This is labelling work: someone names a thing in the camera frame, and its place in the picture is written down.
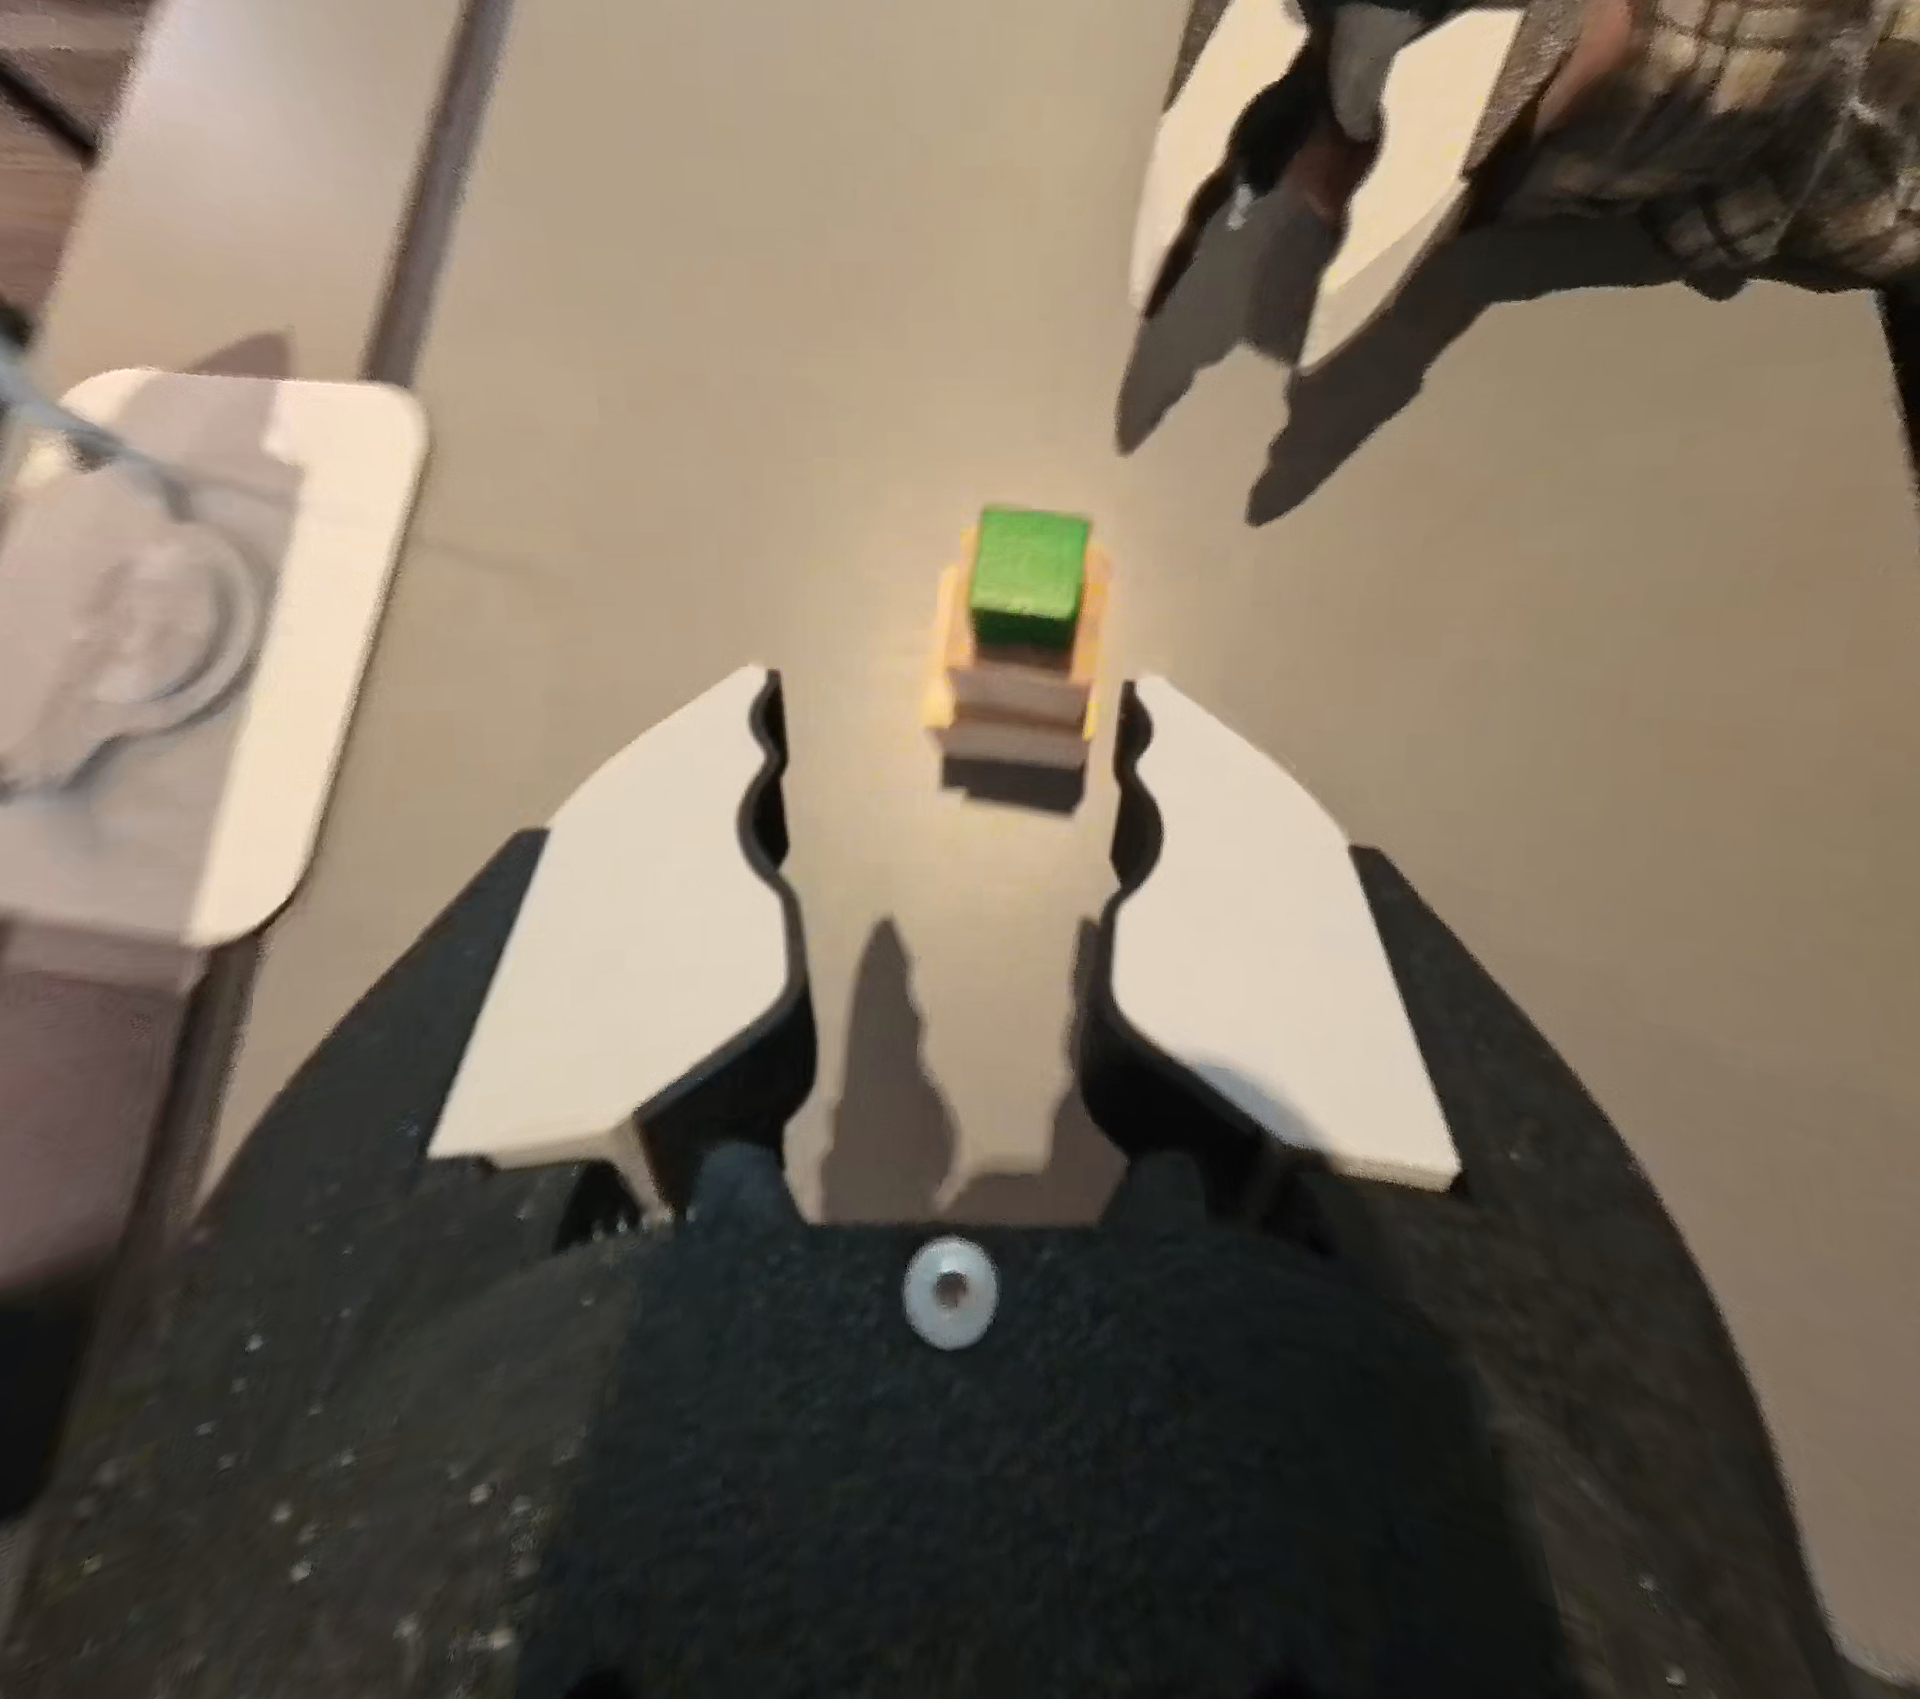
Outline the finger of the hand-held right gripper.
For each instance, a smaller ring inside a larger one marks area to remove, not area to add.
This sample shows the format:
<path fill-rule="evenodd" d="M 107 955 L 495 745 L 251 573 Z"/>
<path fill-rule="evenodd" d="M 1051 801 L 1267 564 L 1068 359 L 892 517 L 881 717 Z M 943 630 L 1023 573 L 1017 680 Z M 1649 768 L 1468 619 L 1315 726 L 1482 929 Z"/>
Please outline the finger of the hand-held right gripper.
<path fill-rule="evenodd" d="M 1131 243 L 1131 302 L 1154 313 L 1180 254 L 1204 227 L 1202 197 L 1226 177 L 1257 134 L 1254 115 L 1283 89 L 1309 52 L 1312 30 L 1298 0 L 1226 0 L 1204 27 L 1149 144 Z"/>
<path fill-rule="evenodd" d="M 1350 195 L 1338 248 L 1319 276 L 1300 374 L 1327 369 L 1356 344 L 1456 223 L 1470 193 L 1470 151 L 1521 30 L 1521 9 L 1468 9 L 1394 56 L 1381 151 Z"/>

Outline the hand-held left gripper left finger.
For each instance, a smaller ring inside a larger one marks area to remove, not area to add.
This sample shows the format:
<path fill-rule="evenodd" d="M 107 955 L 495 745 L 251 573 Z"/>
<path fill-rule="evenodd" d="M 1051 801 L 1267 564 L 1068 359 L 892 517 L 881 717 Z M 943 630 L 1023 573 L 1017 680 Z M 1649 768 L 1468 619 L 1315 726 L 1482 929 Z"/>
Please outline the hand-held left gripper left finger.
<path fill-rule="evenodd" d="M 692 1199 L 717 1148 L 779 1152 L 817 1081 L 781 676 L 739 668 L 554 812 L 432 1158 L 606 1165 Z"/>

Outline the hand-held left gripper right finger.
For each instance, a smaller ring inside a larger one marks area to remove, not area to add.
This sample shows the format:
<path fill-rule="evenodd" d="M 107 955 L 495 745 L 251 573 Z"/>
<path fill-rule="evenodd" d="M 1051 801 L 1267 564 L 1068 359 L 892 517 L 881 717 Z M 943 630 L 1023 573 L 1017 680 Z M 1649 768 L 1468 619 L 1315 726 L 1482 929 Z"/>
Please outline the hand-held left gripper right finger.
<path fill-rule="evenodd" d="M 1331 811 L 1163 676 L 1123 690 L 1108 1037 L 1235 1136 L 1449 1191 L 1463 1158 Z"/>

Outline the small natural wooden cube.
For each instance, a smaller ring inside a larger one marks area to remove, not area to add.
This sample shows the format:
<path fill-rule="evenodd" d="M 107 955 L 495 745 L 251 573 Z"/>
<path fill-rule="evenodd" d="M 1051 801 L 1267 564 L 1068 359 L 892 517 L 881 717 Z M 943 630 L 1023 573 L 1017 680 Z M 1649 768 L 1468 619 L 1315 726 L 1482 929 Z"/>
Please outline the small natural wooden cube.
<path fill-rule="evenodd" d="M 1110 555 L 1106 547 L 1098 540 L 1089 547 L 1084 605 L 1064 656 L 988 656 L 971 630 L 965 608 L 968 579 L 971 555 L 947 564 L 938 579 L 929 678 L 921 700 L 925 726 L 943 730 L 955 720 L 988 720 L 1064 728 L 1089 738 L 1098 723 L 1098 673 L 1110 605 Z"/>

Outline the green wooden cube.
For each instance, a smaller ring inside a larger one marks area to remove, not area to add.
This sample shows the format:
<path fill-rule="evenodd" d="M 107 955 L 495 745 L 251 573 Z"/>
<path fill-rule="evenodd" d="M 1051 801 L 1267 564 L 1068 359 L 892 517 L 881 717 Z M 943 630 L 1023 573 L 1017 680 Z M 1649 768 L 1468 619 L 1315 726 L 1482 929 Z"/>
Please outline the green wooden cube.
<path fill-rule="evenodd" d="M 1068 654 L 1084 609 L 1091 523 L 988 505 L 976 517 L 965 608 L 980 652 Z"/>

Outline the person's right forearm plaid sleeve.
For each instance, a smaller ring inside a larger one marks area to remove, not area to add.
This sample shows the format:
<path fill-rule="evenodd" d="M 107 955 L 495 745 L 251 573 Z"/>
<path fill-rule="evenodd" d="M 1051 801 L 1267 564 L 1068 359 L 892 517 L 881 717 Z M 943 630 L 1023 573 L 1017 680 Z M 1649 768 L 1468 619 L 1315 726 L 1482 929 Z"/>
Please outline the person's right forearm plaid sleeve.
<path fill-rule="evenodd" d="M 1504 184 L 1714 286 L 1918 289 L 1918 0 L 1623 0 L 1614 68 Z"/>

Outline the person's right hand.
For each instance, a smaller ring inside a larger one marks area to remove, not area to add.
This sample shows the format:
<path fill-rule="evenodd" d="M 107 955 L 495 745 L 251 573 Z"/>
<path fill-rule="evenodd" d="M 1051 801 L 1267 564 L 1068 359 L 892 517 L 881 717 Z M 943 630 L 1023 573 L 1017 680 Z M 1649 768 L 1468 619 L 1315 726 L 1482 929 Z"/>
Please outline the person's right hand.
<path fill-rule="evenodd" d="M 1566 125 L 1589 98 L 1589 94 L 1611 79 L 1614 68 L 1629 56 L 1636 17 L 1629 0 L 1589 0 L 1582 9 L 1579 33 L 1559 64 L 1559 71 L 1542 89 L 1534 131 L 1551 134 Z"/>

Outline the white desk mat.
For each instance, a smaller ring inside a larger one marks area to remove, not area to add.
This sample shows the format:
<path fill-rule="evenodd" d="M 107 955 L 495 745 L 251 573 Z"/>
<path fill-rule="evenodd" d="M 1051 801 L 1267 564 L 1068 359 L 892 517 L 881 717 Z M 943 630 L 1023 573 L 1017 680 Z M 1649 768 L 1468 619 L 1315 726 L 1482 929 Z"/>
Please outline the white desk mat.
<path fill-rule="evenodd" d="M 395 387 L 120 369 L 59 405 L 197 483 L 267 583 L 257 654 L 187 728 L 59 797 L 2 800 L 2 916 L 209 952 L 303 888 L 417 502 L 427 422 Z"/>

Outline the white desk lamp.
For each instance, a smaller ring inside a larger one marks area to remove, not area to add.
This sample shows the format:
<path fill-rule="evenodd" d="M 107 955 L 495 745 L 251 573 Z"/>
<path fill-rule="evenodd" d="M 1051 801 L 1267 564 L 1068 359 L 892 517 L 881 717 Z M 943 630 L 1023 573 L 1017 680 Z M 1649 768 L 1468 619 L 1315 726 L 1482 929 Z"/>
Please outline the white desk lamp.
<path fill-rule="evenodd" d="M 193 726 L 251 671 L 267 583 L 194 477 L 41 392 L 2 344 L 2 800 Z"/>

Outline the black desk mat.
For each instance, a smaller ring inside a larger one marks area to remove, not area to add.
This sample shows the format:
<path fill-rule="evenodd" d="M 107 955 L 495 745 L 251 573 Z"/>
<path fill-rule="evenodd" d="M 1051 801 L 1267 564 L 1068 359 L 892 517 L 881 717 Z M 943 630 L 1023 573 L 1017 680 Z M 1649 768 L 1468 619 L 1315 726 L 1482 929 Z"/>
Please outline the black desk mat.
<path fill-rule="evenodd" d="M 417 381 L 513 13 L 517 0 L 462 0 L 363 351 L 363 381 L 389 387 Z"/>

